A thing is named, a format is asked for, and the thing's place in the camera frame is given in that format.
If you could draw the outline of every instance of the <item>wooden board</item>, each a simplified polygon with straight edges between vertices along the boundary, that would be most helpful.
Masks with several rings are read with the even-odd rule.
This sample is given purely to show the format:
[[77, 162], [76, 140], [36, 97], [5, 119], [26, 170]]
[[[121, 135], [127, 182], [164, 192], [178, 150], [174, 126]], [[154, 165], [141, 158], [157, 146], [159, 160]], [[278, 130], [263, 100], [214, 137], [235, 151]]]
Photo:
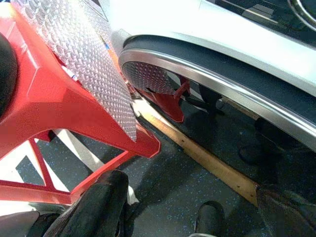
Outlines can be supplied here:
[[256, 188], [258, 187], [258, 184], [256, 182], [222, 162], [215, 155], [192, 141], [175, 127], [165, 124], [148, 112], [140, 111], [140, 113], [148, 122], [181, 146], [184, 149], [184, 152], [196, 162], [221, 179], [250, 203], [258, 206], [256, 197]]

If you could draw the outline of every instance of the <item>metal strip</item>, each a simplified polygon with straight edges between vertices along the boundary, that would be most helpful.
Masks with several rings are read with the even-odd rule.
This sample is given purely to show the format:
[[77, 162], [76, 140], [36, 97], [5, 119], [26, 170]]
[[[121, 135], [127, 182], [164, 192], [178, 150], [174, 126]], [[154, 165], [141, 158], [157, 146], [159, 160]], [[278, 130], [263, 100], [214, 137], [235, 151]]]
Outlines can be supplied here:
[[233, 80], [214, 73], [192, 62], [147, 49], [127, 49], [119, 57], [119, 65], [144, 62], [165, 68], [228, 97], [257, 113], [300, 142], [316, 151], [316, 125], [270, 99]]

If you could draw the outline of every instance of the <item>black boot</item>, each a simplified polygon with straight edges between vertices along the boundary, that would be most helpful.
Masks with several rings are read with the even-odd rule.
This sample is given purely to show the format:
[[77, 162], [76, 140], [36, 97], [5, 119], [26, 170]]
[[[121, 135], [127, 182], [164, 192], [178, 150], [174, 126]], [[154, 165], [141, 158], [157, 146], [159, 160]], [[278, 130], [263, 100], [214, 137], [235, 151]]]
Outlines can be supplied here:
[[195, 233], [220, 237], [224, 226], [224, 210], [216, 201], [204, 203], [198, 210]]

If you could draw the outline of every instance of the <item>floor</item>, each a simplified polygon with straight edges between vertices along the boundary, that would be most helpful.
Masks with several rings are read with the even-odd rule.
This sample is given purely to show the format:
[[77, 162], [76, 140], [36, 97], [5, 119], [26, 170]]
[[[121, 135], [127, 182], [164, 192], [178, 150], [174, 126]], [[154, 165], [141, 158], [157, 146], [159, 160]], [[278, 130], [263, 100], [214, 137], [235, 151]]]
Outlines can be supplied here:
[[[193, 94], [199, 97], [195, 85]], [[278, 183], [282, 188], [316, 202], [313, 184], [315, 153], [269, 157], [261, 166], [247, 165], [239, 159], [238, 149], [258, 144], [253, 119], [229, 104], [221, 108], [225, 114], [217, 115], [215, 119], [183, 100], [181, 108], [185, 114], [184, 123], [170, 122], [227, 164], [259, 184]], [[139, 121], [153, 131], [162, 148], [152, 159], [135, 157], [119, 167], [128, 174], [129, 185], [137, 198], [127, 210], [129, 236], [188, 236], [193, 231], [199, 206], [208, 200], [216, 200], [224, 207], [227, 222], [224, 236], [269, 236], [256, 207], [184, 154], [179, 146], [145, 120], [139, 118]], [[71, 190], [103, 163], [121, 153], [119, 149], [66, 130], [54, 131], [52, 135], [54, 138], [50, 143], [38, 141], [37, 145], [54, 183], [61, 190]], [[32, 154], [22, 154], [15, 154], [15, 163], [6, 173], [19, 182], [43, 184]]]

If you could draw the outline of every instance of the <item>chrome trim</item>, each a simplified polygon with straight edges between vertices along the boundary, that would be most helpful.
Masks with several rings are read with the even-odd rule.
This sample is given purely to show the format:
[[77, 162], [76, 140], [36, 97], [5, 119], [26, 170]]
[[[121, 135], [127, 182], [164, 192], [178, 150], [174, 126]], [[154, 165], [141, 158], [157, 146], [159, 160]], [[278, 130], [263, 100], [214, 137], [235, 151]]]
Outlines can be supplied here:
[[295, 15], [312, 30], [316, 31], [316, 19], [304, 8], [301, 0], [287, 0]]
[[316, 125], [255, 91], [194, 63], [153, 50], [126, 49], [118, 59], [121, 68], [132, 61], [165, 68], [209, 87], [267, 119], [316, 152]]

